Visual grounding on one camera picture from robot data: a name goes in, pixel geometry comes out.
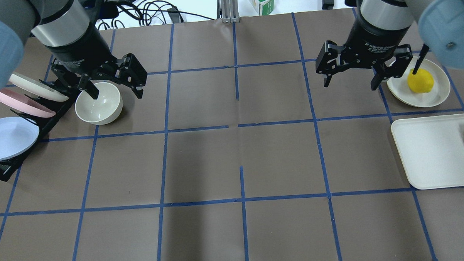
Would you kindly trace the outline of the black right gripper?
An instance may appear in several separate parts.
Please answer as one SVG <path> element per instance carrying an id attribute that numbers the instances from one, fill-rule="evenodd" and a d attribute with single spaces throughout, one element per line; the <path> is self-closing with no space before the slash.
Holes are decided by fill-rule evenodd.
<path id="1" fill-rule="evenodd" d="M 324 75 L 323 85 L 329 87 L 333 75 L 350 68 L 372 68 L 375 75 L 371 89 L 391 77 L 400 78 L 408 68 L 413 53 L 409 44 L 400 44 L 407 28 L 386 30 L 366 20 L 356 20 L 343 45 L 325 41 L 316 58 L 316 73 Z M 390 66 L 385 62 L 395 57 Z"/>

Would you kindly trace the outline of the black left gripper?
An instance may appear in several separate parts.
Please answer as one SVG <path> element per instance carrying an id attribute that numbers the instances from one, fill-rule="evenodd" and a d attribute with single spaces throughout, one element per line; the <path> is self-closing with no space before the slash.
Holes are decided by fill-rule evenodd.
<path id="1" fill-rule="evenodd" d="M 100 33 L 85 33 L 76 41 L 59 47 L 50 47 L 58 63 L 52 71 L 66 90 L 66 95 L 87 93 L 97 100 L 100 90 L 93 80 L 108 80 L 118 85 L 129 86 L 138 99 L 143 97 L 147 71 L 132 53 L 117 58 L 111 54 L 109 45 Z"/>

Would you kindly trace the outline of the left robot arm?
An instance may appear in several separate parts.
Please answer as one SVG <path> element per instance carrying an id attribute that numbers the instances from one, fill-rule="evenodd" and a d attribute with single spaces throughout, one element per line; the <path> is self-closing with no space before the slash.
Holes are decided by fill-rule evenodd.
<path id="1" fill-rule="evenodd" d="M 0 89 L 20 65 L 35 36 L 55 56 L 56 85 L 99 96 L 93 81 L 125 85 L 141 99 L 147 72 L 134 54 L 118 59 L 80 0 L 0 0 Z"/>

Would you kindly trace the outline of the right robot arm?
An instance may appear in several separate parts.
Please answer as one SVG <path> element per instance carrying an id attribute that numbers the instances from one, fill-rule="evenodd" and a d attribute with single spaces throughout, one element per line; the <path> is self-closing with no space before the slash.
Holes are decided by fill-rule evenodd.
<path id="1" fill-rule="evenodd" d="M 356 19 L 344 45 L 325 41 L 315 71 L 331 78 L 348 69 L 373 69 L 371 89 L 401 77 L 413 59 L 401 41 L 413 22 L 419 36 L 441 65 L 464 69 L 464 0 L 344 0 Z"/>

